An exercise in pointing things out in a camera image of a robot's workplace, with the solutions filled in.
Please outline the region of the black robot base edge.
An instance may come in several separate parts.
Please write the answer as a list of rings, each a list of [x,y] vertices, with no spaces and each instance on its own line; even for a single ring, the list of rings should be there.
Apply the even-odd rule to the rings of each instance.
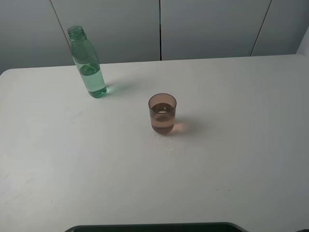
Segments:
[[[68,232],[244,232],[229,222],[171,223],[171,224],[127,224],[127,225],[80,225]]]

